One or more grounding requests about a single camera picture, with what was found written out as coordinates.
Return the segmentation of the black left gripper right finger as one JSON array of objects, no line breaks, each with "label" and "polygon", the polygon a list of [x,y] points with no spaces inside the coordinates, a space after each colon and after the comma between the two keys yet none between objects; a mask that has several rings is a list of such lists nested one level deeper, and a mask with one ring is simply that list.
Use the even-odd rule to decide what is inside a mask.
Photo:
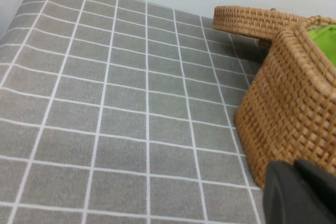
[{"label": "black left gripper right finger", "polygon": [[294,168],[319,211],[330,223],[335,223],[335,176],[305,159],[295,160]]}]

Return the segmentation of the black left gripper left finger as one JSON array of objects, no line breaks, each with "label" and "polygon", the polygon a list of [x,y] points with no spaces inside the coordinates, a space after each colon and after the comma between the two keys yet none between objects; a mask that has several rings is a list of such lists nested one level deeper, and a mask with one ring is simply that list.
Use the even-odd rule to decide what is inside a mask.
[{"label": "black left gripper left finger", "polygon": [[266,223],[299,223],[299,197],[303,195],[301,176],[283,161],[267,166],[263,208]]}]

